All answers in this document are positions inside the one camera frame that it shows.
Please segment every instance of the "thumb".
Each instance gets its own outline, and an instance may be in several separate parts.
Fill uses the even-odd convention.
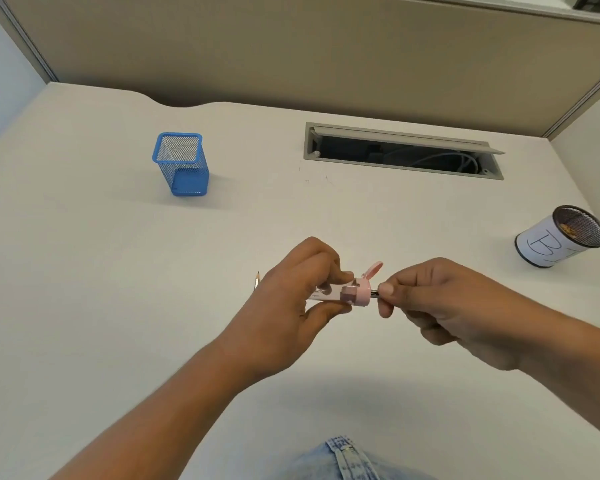
[[[378,286],[380,298],[403,310],[432,313],[439,295],[436,286],[405,286],[384,282]]]
[[[342,315],[351,311],[351,305],[341,301],[323,301],[309,308],[306,319],[300,328],[301,339],[306,347],[318,335],[329,321],[336,315]]]

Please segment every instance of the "hand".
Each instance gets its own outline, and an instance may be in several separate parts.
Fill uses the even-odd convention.
[[[378,286],[378,311],[399,307],[434,345],[456,341],[501,370],[520,367],[524,352],[566,318],[453,261],[436,258]]]
[[[245,387],[291,366],[329,320],[351,311],[339,301],[305,307],[316,287],[353,278],[340,270],[336,251],[315,237],[298,244],[265,275],[215,341],[239,369]]]

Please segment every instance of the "fingernail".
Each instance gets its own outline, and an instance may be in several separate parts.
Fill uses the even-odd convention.
[[[378,293],[385,296],[391,296],[393,294],[393,285],[391,283],[380,283],[378,286]]]

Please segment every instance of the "metal mesh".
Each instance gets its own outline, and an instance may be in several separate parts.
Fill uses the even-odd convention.
[[[573,242],[588,248],[600,247],[600,221],[586,210],[563,205],[555,209],[553,220]]]
[[[155,161],[174,194],[204,195],[207,192],[209,170],[198,136],[163,135]]]

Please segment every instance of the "forearm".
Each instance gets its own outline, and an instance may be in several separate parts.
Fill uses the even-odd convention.
[[[171,480],[246,387],[214,344],[105,430],[52,480]]]
[[[600,430],[600,329],[561,315],[525,355],[521,370]]]

